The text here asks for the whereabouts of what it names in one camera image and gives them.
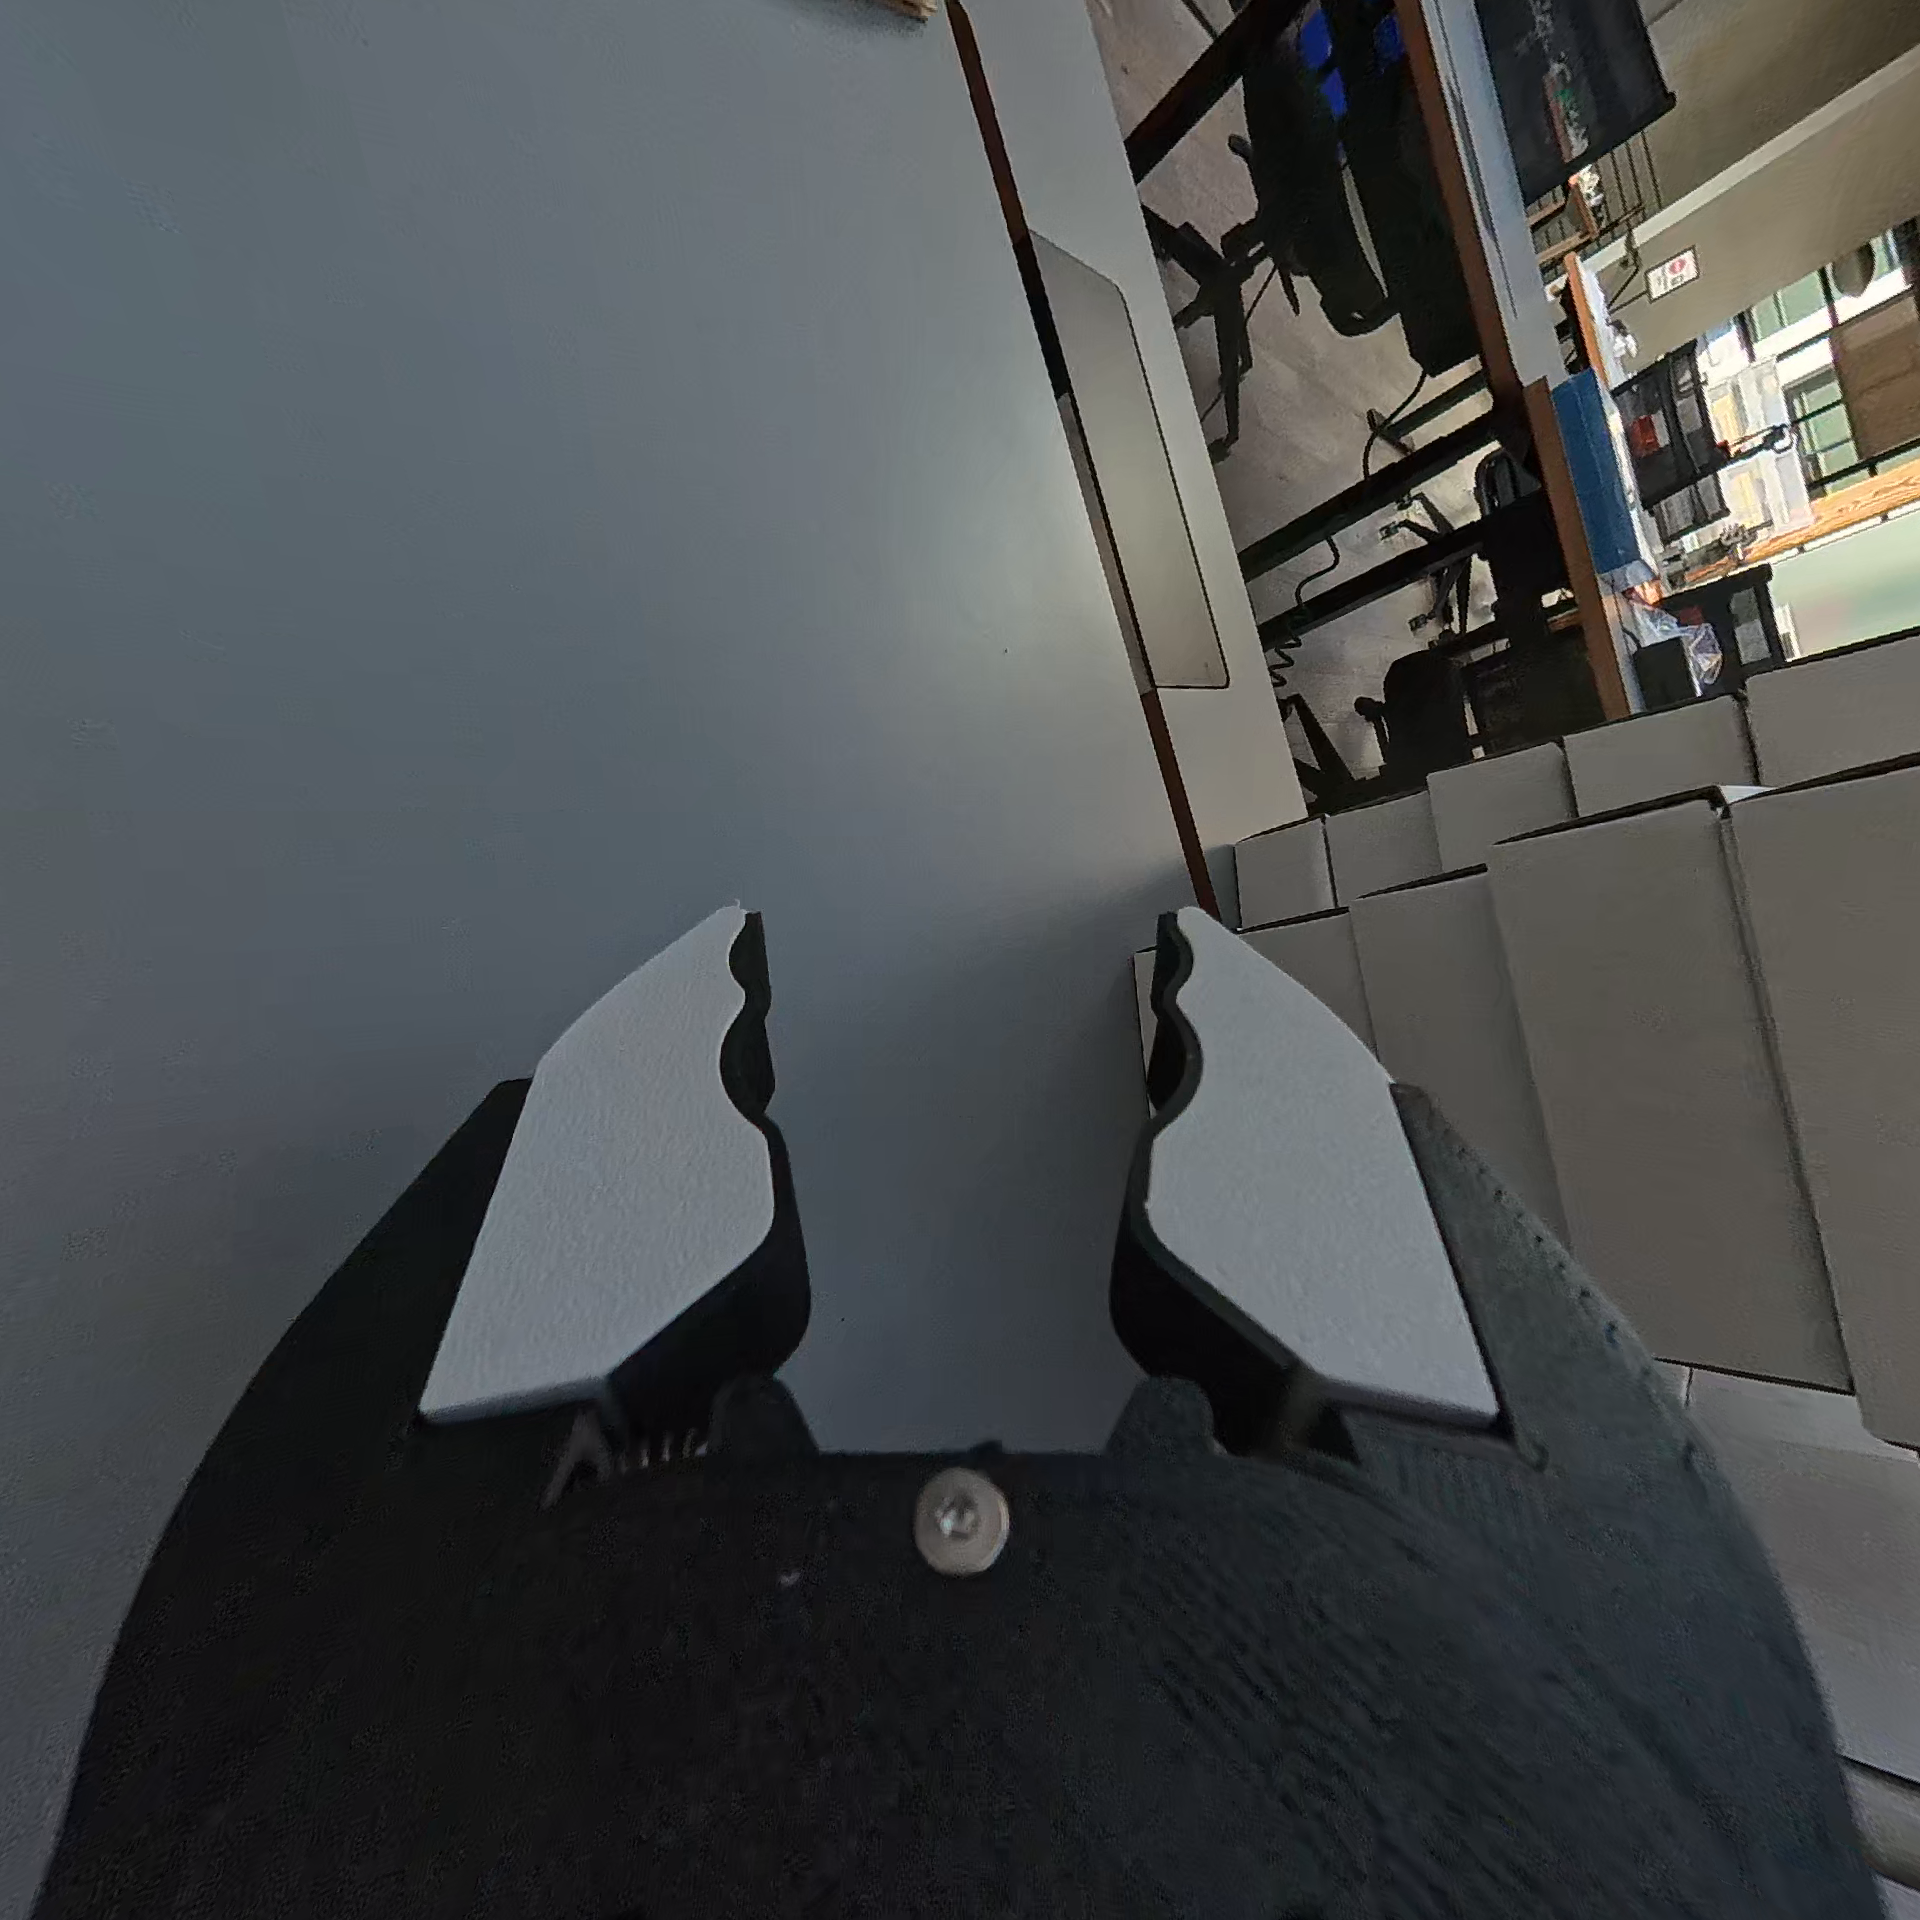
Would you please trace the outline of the black storage crates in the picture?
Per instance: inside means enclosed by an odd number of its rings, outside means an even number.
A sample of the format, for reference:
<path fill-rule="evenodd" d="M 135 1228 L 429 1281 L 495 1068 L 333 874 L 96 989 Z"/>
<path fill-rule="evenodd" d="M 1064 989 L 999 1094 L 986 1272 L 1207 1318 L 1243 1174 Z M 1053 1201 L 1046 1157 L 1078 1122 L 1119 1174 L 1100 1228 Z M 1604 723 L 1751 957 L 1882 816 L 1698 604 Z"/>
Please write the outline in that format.
<path fill-rule="evenodd" d="M 1729 517 L 1721 472 L 1733 463 L 1715 428 L 1709 379 L 1692 343 L 1610 390 L 1641 517 L 1662 547 Z"/>

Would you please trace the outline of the large black office chair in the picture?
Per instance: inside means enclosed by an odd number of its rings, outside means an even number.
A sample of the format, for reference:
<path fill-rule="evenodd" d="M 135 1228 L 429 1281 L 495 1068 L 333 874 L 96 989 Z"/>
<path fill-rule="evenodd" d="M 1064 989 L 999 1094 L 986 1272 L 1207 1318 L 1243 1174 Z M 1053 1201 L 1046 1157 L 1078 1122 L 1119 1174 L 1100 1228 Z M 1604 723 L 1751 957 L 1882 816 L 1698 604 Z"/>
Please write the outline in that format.
<path fill-rule="evenodd" d="M 1292 313 L 1304 310 L 1300 280 L 1306 280 L 1341 338 L 1369 336 L 1396 313 L 1359 238 L 1340 114 L 1324 93 L 1334 66 L 1331 53 L 1311 39 L 1300 25 L 1282 25 L 1240 75 L 1243 129 L 1228 140 L 1228 151 L 1248 166 L 1253 215 L 1228 227 L 1221 241 L 1207 241 L 1189 220 L 1176 227 L 1142 207 L 1157 260 L 1171 263 L 1196 287 L 1171 317 L 1176 329 L 1196 319 L 1211 322 L 1223 421 L 1207 445 L 1211 459 L 1223 459 L 1240 434 L 1240 382 L 1253 367 L 1253 302 L 1240 291 L 1257 268 L 1280 278 Z"/>

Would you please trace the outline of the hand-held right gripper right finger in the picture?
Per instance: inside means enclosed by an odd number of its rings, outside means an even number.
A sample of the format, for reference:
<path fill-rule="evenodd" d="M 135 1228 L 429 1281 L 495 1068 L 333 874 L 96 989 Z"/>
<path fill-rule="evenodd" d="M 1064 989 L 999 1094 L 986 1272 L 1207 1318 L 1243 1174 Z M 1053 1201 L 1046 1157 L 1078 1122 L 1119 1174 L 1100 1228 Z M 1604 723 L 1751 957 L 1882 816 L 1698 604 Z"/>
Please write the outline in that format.
<path fill-rule="evenodd" d="M 1206 1397 L 1223 1451 L 1282 1451 L 1341 1414 L 1494 1433 L 1494 1380 L 1370 1048 L 1201 906 L 1158 916 L 1149 1016 L 1109 1283 L 1124 1347 Z"/>

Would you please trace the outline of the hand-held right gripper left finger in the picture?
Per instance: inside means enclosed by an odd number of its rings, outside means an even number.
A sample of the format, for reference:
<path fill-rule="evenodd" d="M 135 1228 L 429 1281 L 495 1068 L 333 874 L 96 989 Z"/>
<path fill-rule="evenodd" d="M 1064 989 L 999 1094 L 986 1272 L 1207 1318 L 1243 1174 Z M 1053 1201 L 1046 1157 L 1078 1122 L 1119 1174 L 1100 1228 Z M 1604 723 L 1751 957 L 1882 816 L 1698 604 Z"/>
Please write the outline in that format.
<path fill-rule="evenodd" d="M 811 1318 L 794 1167 L 770 1117 L 761 913 L 713 909 L 541 1055 L 419 1410 L 595 1408 L 704 1428 Z"/>

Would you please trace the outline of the small black office chair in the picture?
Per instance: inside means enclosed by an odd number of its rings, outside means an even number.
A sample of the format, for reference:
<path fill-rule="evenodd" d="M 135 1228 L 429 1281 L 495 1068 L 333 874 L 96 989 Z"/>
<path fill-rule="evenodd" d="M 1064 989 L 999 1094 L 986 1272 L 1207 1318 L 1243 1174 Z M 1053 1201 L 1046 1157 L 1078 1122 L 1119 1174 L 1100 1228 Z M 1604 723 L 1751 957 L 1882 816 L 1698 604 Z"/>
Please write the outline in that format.
<path fill-rule="evenodd" d="M 1380 691 L 1356 700 L 1379 737 L 1388 793 L 1472 754 L 1516 754 L 1599 719 L 1579 630 L 1554 630 L 1548 614 L 1569 595 L 1569 570 L 1533 466 L 1491 451 L 1472 491 L 1491 532 L 1472 557 L 1444 563 L 1444 582 L 1469 587 L 1472 563 L 1482 563 L 1494 591 L 1488 618 L 1404 651 L 1383 669 Z"/>

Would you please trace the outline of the stack of white folded boxes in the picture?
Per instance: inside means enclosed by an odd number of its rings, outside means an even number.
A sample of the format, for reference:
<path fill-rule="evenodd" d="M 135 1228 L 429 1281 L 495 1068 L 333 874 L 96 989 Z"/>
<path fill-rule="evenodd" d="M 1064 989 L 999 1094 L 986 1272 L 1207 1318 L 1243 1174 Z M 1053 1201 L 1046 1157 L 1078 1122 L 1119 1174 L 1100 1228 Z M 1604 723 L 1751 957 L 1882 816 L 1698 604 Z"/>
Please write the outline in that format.
<path fill-rule="evenodd" d="M 1250 949 L 1662 1360 L 1917 1450 L 1917 635 L 1233 848 Z"/>

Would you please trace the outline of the dark monitor screen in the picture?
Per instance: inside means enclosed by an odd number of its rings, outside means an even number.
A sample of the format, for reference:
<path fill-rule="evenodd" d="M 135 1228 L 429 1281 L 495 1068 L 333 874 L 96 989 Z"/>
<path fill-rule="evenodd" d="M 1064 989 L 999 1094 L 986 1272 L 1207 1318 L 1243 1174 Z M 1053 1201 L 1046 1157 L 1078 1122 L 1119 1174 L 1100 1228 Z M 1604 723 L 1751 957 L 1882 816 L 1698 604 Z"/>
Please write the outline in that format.
<path fill-rule="evenodd" d="M 1641 3 L 1477 3 L 1477 13 L 1527 204 L 1676 108 Z"/>

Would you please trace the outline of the blue box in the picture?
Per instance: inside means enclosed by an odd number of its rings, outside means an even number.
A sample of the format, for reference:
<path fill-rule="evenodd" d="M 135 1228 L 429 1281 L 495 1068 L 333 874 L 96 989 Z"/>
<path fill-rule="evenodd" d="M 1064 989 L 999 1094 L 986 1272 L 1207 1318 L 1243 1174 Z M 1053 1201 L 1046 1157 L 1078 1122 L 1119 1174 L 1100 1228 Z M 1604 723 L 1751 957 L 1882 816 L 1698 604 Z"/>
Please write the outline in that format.
<path fill-rule="evenodd" d="M 1550 403 L 1597 579 L 1617 591 L 1656 583 L 1660 569 L 1612 396 L 1592 367 L 1579 367 L 1550 389 Z"/>

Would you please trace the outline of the wood-edged desk with black legs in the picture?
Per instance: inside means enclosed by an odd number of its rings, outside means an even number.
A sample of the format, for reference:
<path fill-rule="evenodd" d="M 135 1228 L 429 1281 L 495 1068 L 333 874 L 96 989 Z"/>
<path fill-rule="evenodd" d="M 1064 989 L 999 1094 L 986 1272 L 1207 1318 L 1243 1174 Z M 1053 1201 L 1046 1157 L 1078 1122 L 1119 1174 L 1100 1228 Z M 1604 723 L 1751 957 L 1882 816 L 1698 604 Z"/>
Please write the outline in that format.
<path fill-rule="evenodd" d="M 1391 3 L 1404 63 L 1409 72 L 1414 122 L 1422 136 L 1433 171 L 1446 253 L 1456 263 L 1460 291 L 1472 322 L 1477 361 L 1482 373 L 1482 407 L 1419 445 L 1379 472 L 1315 498 L 1268 536 L 1236 552 L 1240 582 L 1253 587 L 1278 569 L 1300 560 L 1309 547 L 1344 536 L 1356 523 L 1379 517 L 1404 491 L 1446 472 L 1469 453 L 1502 445 L 1516 459 L 1533 459 L 1548 491 L 1556 547 L 1569 570 L 1573 626 L 1579 630 L 1588 671 L 1604 720 L 1624 720 L 1640 707 L 1630 681 L 1630 658 L 1618 619 L 1610 610 L 1610 587 L 1592 570 L 1588 530 L 1569 489 L 1569 466 L 1554 421 L 1550 389 L 1569 375 L 1556 336 L 1556 308 L 1548 299 L 1518 170 L 1502 122 L 1499 90 L 1480 33 L 1477 3 Z M 1240 3 L 1217 37 L 1179 72 L 1179 77 L 1135 117 L 1124 136 L 1129 180 L 1149 180 L 1179 143 L 1228 99 L 1257 53 L 1268 53 L 1282 25 L 1292 25 L 1309 3 Z M 1454 547 L 1469 545 L 1469 530 L 1446 543 L 1356 575 L 1344 587 L 1300 598 L 1259 623 L 1259 638 L 1306 638 L 1311 626 L 1347 618 L 1409 583 L 1414 563 L 1444 563 Z"/>

